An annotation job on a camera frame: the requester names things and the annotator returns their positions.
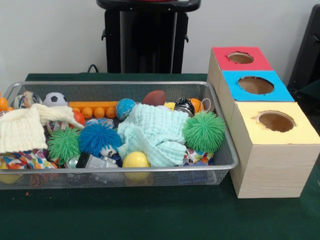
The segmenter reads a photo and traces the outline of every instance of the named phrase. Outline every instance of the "white wall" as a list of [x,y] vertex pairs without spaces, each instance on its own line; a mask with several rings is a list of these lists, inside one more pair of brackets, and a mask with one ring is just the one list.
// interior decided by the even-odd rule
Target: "white wall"
[[[259,46],[288,82],[317,0],[202,0],[189,13],[184,73],[208,71],[211,46]],[[95,0],[0,0],[0,90],[28,73],[106,71]]]

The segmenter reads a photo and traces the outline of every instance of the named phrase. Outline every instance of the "yellow square top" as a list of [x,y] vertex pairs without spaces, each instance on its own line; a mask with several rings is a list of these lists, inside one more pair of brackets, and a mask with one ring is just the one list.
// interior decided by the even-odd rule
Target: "yellow square top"
[[236,105],[254,145],[320,144],[318,133],[296,102]]

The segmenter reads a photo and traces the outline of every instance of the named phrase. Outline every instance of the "green table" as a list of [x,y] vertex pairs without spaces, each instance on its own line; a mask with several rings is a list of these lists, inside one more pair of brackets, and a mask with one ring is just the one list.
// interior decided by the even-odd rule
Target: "green table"
[[[205,81],[205,74],[30,74],[28,81]],[[237,199],[219,186],[0,191],[0,238],[319,239],[320,170],[300,198]]]

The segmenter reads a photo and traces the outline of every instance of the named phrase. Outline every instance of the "light blue cloth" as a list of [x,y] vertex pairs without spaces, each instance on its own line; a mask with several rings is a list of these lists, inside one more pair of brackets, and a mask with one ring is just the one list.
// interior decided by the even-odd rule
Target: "light blue cloth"
[[188,114],[138,104],[118,126],[122,159],[132,152],[144,152],[152,167],[173,167],[183,163],[187,148],[182,128]]

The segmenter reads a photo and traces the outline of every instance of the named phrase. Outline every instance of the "blue square top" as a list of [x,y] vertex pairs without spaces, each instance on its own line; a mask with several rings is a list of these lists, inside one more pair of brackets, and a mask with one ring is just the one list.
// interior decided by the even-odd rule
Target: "blue square top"
[[222,74],[236,101],[295,101],[275,71],[222,71]]

